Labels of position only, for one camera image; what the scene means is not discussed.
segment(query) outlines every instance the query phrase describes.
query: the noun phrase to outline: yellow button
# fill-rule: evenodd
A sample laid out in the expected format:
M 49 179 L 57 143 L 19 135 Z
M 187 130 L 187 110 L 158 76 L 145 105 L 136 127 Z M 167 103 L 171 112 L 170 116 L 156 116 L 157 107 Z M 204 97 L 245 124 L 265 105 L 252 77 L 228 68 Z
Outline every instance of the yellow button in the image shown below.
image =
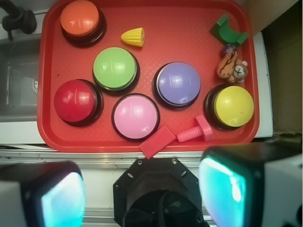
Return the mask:
M 251 119 L 254 113 L 254 101 L 247 90 L 239 86 L 230 86 L 217 95 L 214 111 L 223 124 L 240 127 Z

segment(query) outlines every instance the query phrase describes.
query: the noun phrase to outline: red rectangular block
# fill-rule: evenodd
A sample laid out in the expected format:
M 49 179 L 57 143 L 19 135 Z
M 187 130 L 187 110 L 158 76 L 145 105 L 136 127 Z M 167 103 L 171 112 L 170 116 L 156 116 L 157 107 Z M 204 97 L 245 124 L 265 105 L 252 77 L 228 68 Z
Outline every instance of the red rectangular block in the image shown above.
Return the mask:
M 141 143 L 139 145 L 139 148 L 147 157 L 147 159 L 150 159 L 175 139 L 176 136 L 169 130 L 166 125 L 164 125 L 143 143 Z

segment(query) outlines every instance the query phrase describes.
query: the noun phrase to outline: pink button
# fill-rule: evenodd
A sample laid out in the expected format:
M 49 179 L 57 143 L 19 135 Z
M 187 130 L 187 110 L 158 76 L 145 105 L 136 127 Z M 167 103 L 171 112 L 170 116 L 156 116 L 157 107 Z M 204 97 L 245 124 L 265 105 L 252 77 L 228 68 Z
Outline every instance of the pink button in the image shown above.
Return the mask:
M 113 109 L 112 123 L 116 132 L 127 140 L 144 140 L 158 128 L 157 105 L 147 96 L 130 94 L 121 98 Z

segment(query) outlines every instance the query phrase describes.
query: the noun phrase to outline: green toy block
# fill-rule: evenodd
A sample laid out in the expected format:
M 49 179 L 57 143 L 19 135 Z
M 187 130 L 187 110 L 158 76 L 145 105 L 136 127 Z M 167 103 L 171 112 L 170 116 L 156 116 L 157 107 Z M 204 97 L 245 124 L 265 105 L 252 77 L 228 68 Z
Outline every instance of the green toy block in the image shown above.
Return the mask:
M 224 14 L 211 29 L 211 33 L 223 44 L 241 45 L 248 37 L 247 32 L 234 32 L 228 24 L 228 15 Z

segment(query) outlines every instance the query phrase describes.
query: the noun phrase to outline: red tray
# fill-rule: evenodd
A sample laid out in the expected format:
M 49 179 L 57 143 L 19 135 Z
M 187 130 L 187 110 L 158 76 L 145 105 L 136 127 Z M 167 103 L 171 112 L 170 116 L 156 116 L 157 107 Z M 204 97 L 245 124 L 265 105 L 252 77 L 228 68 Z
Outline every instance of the red tray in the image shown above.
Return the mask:
M 94 46 L 78 48 L 70 45 L 62 35 L 60 14 L 71 0 L 54 4 L 45 16 L 41 49 L 38 92 L 38 128 L 43 140 L 62 152 L 137 152 L 139 142 L 121 138 L 111 124 L 114 104 L 120 97 L 105 93 L 104 110 L 100 118 L 87 127 L 72 127 L 56 114 L 53 98 L 60 85 L 71 79 L 93 82 L 92 66 L 99 52 L 108 47 L 122 47 L 138 60 L 141 75 L 132 92 L 143 93 L 155 100 L 152 79 L 162 65 L 182 61 L 193 66 L 201 77 L 201 92 L 195 103 L 181 111 L 168 110 L 158 104 L 160 127 L 167 125 L 174 134 L 196 126 L 195 117 L 203 114 L 203 101 L 209 90 L 225 83 L 215 69 L 221 59 L 223 44 L 210 33 L 210 29 L 223 15 L 235 31 L 246 31 L 248 39 L 238 47 L 239 58 L 249 64 L 245 87 L 255 102 L 253 118 L 234 131 L 213 128 L 214 140 L 201 139 L 171 143 L 164 151 L 205 150 L 212 145 L 250 142 L 258 129 L 259 107 L 255 53 L 248 16 L 232 0 L 91 0 L 102 10 L 107 20 L 104 38 Z M 136 27 L 145 30 L 143 48 L 129 46 L 120 35 Z

